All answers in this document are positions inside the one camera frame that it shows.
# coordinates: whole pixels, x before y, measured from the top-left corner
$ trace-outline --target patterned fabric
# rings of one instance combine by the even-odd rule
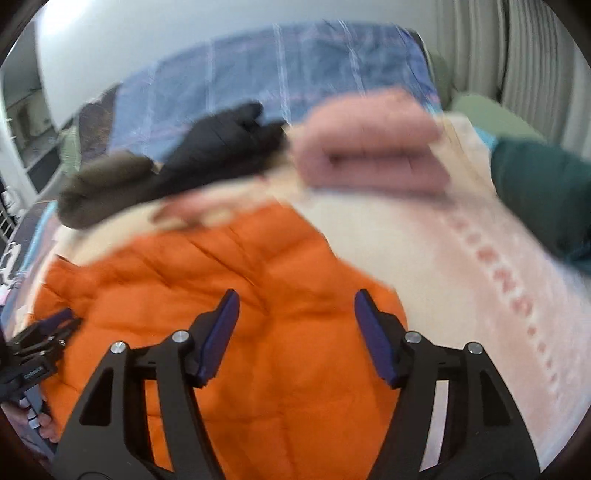
[[[100,99],[87,103],[78,114],[82,163],[106,153],[113,124],[115,95],[119,86],[107,90]]]
[[[300,122],[329,96],[398,85],[440,109],[420,46],[396,25],[319,22],[201,44],[121,84],[109,150],[162,160],[191,122],[245,100]]]
[[[0,327],[8,338],[22,329],[18,324],[23,318],[18,317],[18,310],[26,303],[35,274],[54,246],[61,225],[56,207],[55,202],[33,204],[12,236],[11,242],[20,245],[20,252],[8,275],[11,291],[0,314]]]

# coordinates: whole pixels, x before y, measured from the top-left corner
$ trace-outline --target folded clothes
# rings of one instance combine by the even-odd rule
[[[440,135],[433,117],[393,88],[319,106],[292,153],[303,180],[314,187],[440,193],[449,175],[429,148]]]
[[[283,141],[284,121],[260,125],[261,114],[253,102],[197,121],[159,173],[151,159],[128,152],[93,161],[64,186],[60,220],[88,228],[138,203],[264,170]]]

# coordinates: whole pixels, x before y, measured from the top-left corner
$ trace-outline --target blue blanket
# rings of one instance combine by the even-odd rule
[[[393,85],[440,109],[423,52],[406,30],[342,21],[273,25],[198,45],[126,79],[109,151],[162,160],[194,120],[246,100],[259,100],[267,119],[297,123],[335,94]]]

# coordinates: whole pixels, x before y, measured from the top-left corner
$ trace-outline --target pink cloth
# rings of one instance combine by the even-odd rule
[[[429,148],[441,129],[406,91],[343,95],[306,119],[291,153],[315,187],[441,193],[446,169]]]

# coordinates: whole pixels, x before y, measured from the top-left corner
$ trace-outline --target black clamp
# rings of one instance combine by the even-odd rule
[[[225,479],[193,388],[215,377],[238,320],[240,298],[228,290],[216,310],[199,315],[152,347],[115,342],[82,392],[61,437],[51,474],[59,480]],[[156,380],[174,473],[154,464],[144,381]]]
[[[0,334],[0,403],[10,401],[27,410],[31,440],[49,460],[57,446],[39,434],[39,414],[50,413],[39,384],[57,373],[57,363],[80,322],[70,309],[64,309],[33,323],[6,343]]]
[[[59,480],[224,480],[196,403],[219,368],[239,313],[229,290],[217,309],[159,345],[115,342],[66,426],[51,473]],[[401,394],[369,480],[534,480],[540,467],[510,392],[482,345],[433,345],[380,312],[368,292],[355,314],[378,374]],[[156,380],[173,471],[154,464],[144,381]],[[438,380],[449,380],[439,464],[420,471]]]
[[[35,322],[0,346],[0,402],[22,394],[57,372],[68,339],[80,326],[70,309]]]
[[[400,396],[369,480],[534,480],[540,466],[515,401],[483,346],[433,345],[378,310],[366,290],[355,316],[374,366]],[[420,471],[435,387],[449,381],[439,463]]]

